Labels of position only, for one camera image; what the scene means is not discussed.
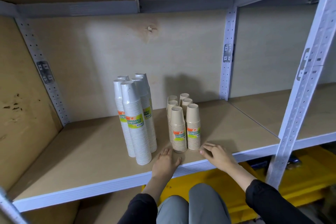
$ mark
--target leg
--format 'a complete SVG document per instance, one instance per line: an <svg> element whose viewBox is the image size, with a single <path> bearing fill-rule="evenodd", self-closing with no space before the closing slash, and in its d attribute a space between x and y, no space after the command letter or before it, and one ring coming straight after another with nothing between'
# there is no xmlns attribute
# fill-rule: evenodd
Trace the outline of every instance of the leg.
<svg viewBox="0 0 336 224"><path fill-rule="evenodd" d="M199 183L189 190L189 223L231 223L224 201L211 186Z"/></svg>
<svg viewBox="0 0 336 224"><path fill-rule="evenodd" d="M164 200L157 210L157 224L188 224L189 205L180 196Z"/></svg>

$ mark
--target stack of paper cups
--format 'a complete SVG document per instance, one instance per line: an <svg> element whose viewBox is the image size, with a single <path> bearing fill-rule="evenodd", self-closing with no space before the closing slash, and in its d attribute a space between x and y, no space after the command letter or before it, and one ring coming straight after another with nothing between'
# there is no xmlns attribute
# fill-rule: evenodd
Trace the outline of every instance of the stack of paper cups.
<svg viewBox="0 0 336 224"><path fill-rule="evenodd" d="M146 73L136 73L135 77L143 77L146 83L147 91L148 91L148 98L150 102L150 107L153 110L153 105L152 105L152 95L151 95L151 88L149 87L148 79L147 79L147 74Z"/></svg>
<svg viewBox="0 0 336 224"><path fill-rule="evenodd" d="M183 117L182 107L171 108L170 127L173 131L173 149L176 152L187 150L186 122Z"/></svg>
<svg viewBox="0 0 336 224"><path fill-rule="evenodd" d="M113 81L114 84L114 99L115 99L115 104L117 105L117 110L119 114L119 119L121 123L121 128L123 129L124 132L124 138L126 141L126 147L127 147L127 152L130 157L135 157L134 149L133 149L133 143L132 143L132 137L131 134L129 133L128 125L127 125L127 120L124 112L124 107L123 107L123 98L121 94L121 87L120 84L124 82L125 79L117 79Z"/></svg>
<svg viewBox="0 0 336 224"><path fill-rule="evenodd" d="M177 101L177 96L175 96L175 95L170 95L170 96L168 96L167 103L168 103L169 101L172 101L172 100L176 100L176 101Z"/></svg>
<svg viewBox="0 0 336 224"><path fill-rule="evenodd" d="M149 150L148 135L144 121L144 113L137 87L133 81L121 83L123 107L131 134L136 162L146 165L152 160Z"/></svg>
<svg viewBox="0 0 336 224"><path fill-rule="evenodd" d="M129 81L128 75L119 75L117 76L118 79L124 79L125 81Z"/></svg>
<svg viewBox="0 0 336 224"><path fill-rule="evenodd" d="M191 98L185 98L182 100L182 110L183 110L184 117L187 115L187 106L192 103L193 103L193 100Z"/></svg>
<svg viewBox="0 0 336 224"><path fill-rule="evenodd" d="M148 140L149 140L149 149L150 149L150 152L155 152L158 146L156 143L154 121L152 117L151 104L149 103L147 87L146 87L143 77L132 78L132 81L134 81L136 88L138 90L139 96L140 96L143 116L145 117L145 125L147 129Z"/></svg>
<svg viewBox="0 0 336 224"><path fill-rule="evenodd" d="M170 117L171 117L171 108L174 106L179 106L179 103L176 100L171 100L167 103L167 120L169 128L169 140L173 144L173 131L170 126Z"/></svg>
<svg viewBox="0 0 336 224"><path fill-rule="evenodd" d="M189 94L188 93L182 93L180 94L180 102L179 102L179 106L182 106L182 100L185 98L189 98Z"/></svg>
<svg viewBox="0 0 336 224"><path fill-rule="evenodd" d="M187 107L187 142L190 150L197 150L201 146L201 120L197 104Z"/></svg>

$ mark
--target stain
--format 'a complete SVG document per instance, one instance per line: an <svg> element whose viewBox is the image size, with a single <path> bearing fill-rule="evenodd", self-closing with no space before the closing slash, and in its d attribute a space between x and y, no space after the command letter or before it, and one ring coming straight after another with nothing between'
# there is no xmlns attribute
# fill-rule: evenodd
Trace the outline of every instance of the stain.
<svg viewBox="0 0 336 224"><path fill-rule="evenodd" d="M7 134L4 134L2 137L0 137L0 142L4 140L7 137Z"/></svg>
<svg viewBox="0 0 336 224"><path fill-rule="evenodd" d="M124 24L131 28L145 44L158 37L160 25L154 15L142 15L142 18L125 20Z"/></svg>

